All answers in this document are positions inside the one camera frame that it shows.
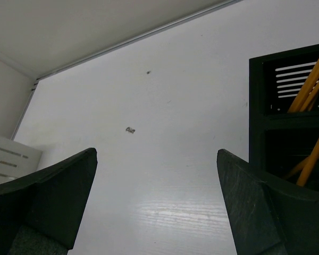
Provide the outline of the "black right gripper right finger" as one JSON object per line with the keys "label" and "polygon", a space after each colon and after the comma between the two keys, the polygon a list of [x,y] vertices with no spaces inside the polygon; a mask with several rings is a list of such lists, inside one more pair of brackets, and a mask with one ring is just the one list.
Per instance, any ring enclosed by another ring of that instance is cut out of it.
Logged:
{"label": "black right gripper right finger", "polygon": [[217,171],[237,254],[319,254],[319,192],[221,149]]}

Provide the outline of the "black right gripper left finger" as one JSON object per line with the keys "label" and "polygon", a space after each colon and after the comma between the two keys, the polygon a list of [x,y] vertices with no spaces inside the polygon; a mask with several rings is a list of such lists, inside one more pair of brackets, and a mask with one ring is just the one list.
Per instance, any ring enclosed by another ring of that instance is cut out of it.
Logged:
{"label": "black right gripper left finger", "polygon": [[0,254],[67,254],[73,249],[97,169],[88,148],[0,184]]}

